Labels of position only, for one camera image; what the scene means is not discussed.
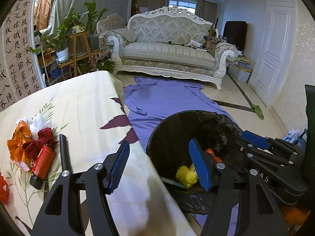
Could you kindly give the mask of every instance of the brown curtain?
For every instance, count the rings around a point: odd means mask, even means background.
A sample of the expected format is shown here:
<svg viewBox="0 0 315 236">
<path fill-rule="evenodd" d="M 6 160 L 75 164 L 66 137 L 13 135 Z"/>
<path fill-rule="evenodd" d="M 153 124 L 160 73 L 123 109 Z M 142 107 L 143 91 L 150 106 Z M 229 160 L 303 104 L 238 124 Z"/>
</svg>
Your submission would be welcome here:
<svg viewBox="0 0 315 236">
<path fill-rule="evenodd" d="M 34 26 L 39 31 L 48 27 L 51 7 L 54 0 L 36 0 L 34 7 Z"/>
<path fill-rule="evenodd" d="M 170 0 L 138 0 L 139 7 L 146 7 L 149 11 L 159 9 L 163 6 L 168 6 Z"/>
<path fill-rule="evenodd" d="M 207 2 L 204 0 L 197 1 L 195 15 L 197 15 L 198 17 L 214 24 L 216 19 L 216 11 L 216 3 Z"/>
</svg>

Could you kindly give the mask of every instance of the silver bolt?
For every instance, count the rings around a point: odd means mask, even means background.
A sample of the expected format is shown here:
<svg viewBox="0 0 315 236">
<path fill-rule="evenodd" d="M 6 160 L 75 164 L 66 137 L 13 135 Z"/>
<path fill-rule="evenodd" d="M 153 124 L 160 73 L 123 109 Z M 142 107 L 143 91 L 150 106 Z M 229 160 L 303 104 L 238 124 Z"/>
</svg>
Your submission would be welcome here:
<svg viewBox="0 0 315 236">
<path fill-rule="evenodd" d="M 64 176 L 64 177 L 68 176 L 69 174 L 70 174 L 70 172 L 69 172 L 68 170 L 64 170 L 64 171 L 61 173 L 61 175 Z"/>
<path fill-rule="evenodd" d="M 100 170 L 102 167 L 103 167 L 103 164 L 101 164 L 101 163 L 98 163 L 98 164 L 94 165 L 94 169 L 95 170 Z"/>
<path fill-rule="evenodd" d="M 253 176 L 257 176 L 257 175 L 258 175 L 257 170 L 251 169 L 249 172 L 250 172 Z"/>
<path fill-rule="evenodd" d="M 225 168 L 225 165 L 224 165 L 223 163 L 221 163 L 221 162 L 217 163 L 216 166 L 217 166 L 217 168 L 220 169 L 220 170 L 222 170 L 222 169 Z"/>
</svg>

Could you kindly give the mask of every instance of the black trash bag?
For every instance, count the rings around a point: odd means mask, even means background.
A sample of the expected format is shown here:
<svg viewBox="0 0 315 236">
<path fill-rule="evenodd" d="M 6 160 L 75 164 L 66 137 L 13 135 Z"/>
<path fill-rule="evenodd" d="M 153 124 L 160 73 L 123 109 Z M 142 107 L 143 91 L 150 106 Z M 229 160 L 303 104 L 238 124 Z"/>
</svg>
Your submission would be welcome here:
<svg viewBox="0 0 315 236">
<path fill-rule="evenodd" d="M 192 138 L 198 140 L 202 150 L 211 148 L 220 157 L 231 133 L 241 134 L 242 130 L 226 115 L 200 110 L 179 112 L 154 129 L 146 153 L 160 176 L 177 181 L 177 170 L 192 164 L 188 149 Z M 190 189 L 165 185 L 185 213 L 206 215 L 215 201 L 215 193 L 206 193 L 199 182 Z"/>
</svg>

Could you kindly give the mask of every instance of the calligraphy scroll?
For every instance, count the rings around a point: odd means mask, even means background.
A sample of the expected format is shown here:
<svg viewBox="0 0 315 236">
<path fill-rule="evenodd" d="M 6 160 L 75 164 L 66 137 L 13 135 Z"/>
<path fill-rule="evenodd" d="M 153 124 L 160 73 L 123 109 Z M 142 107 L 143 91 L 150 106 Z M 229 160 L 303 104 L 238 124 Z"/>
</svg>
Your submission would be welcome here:
<svg viewBox="0 0 315 236">
<path fill-rule="evenodd" d="M 17 0 L 0 28 L 0 112 L 43 88 L 32 45 L 33 0 Z"/>
</svg>

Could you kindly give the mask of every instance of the green slipper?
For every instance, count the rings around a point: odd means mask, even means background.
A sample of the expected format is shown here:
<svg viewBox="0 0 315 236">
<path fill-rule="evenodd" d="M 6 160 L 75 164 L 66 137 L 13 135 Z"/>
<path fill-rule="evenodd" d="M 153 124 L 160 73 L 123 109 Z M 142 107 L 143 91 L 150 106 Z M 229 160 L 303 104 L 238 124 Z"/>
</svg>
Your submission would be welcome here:
<svg viewBox="0 0 315 236">
<path fill-rule="evenodd" d="M 258 117 L 263 120 L 264 119 L 264 115 L 262 114 L 261 108 L 259 106 L 257 106 L 257 105 L 254 105 L 254 104 L 252 104 L 252 107 L 254 108 L 255 113 L 258 115 Z"/>
</svg>

